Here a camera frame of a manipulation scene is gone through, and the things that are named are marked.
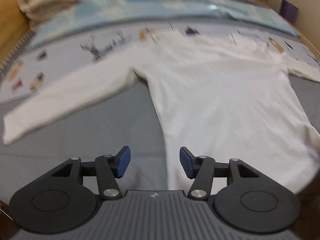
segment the black circular mount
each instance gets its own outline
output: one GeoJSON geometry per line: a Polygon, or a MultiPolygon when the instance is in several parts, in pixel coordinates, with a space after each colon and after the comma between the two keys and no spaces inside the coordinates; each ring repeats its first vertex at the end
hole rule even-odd
{"type": "Polygon", "coordinates": [[[289,190],[250,179],[232,183],[214,198],[213,208],[228,224],[242,231],[272,234],[289,228],[300,213],[300,202],[289,190]]]}
{"type": "Polygon", "coordinates": [[[56,234],[87,221],[95,211],[95,195],[71,179],[51,177],[30,183],[10,200],[10,214],[27,231],[56,234]]]}

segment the gray ribbed plate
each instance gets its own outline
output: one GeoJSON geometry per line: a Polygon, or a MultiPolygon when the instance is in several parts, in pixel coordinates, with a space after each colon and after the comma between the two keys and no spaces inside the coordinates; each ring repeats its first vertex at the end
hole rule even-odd
{"type": "Polygon", "coordinates": [[[290,231],[252,235],[226,226],[207,202],[194,201],[182,191],[128,191],[119,200],[105,201],[85,225],[58,235],[19,230],[14,240],[296,240],[290,231]]]}

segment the gray cloth surface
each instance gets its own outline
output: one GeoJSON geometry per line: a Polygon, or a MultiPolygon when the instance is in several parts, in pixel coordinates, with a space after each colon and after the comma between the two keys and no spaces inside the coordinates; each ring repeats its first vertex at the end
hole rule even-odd
{"type": "Polygon", "coordinates": [[[320,132],[320,84],[296,76],[289,80],[310,123],[320,132]]]}
{"type": "MultiPolygon", "coordinates": [[[[0,116],[21,102],[2,105],[0,116]]],[[[0,200],[8,203],[18,189],[70,157],[93,161],[100,155],[114,155],[126,145],[131,149],[131,162],[118,180],[121,190],[166,190],[163,134],[148,88],[142,82],[10,146],[1,143],[0,200]]],[[[95,177],[84,178],[84,185],[98,193],[95,177]]]]}

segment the small logo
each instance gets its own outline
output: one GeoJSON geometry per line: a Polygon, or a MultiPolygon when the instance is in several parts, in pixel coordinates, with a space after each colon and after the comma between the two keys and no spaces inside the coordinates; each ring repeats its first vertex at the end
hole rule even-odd
{"type": "Polygon", "coordinates": [[[159,197],[159,194],[155,192],[155,193],[152,193],[150,196],[153,198],[156,198],[156,197],[159,197]]]}

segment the light blue fabric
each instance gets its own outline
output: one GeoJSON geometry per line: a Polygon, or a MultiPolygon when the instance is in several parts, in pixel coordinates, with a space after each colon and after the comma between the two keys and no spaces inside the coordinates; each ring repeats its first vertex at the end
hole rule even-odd
{"type": "Polygon", "coordinates": [[[41,26],[29,48],[98,26],[195,16],[250,22],[299,36],[273,10],[233,0],[85,0],[41,26]]]}

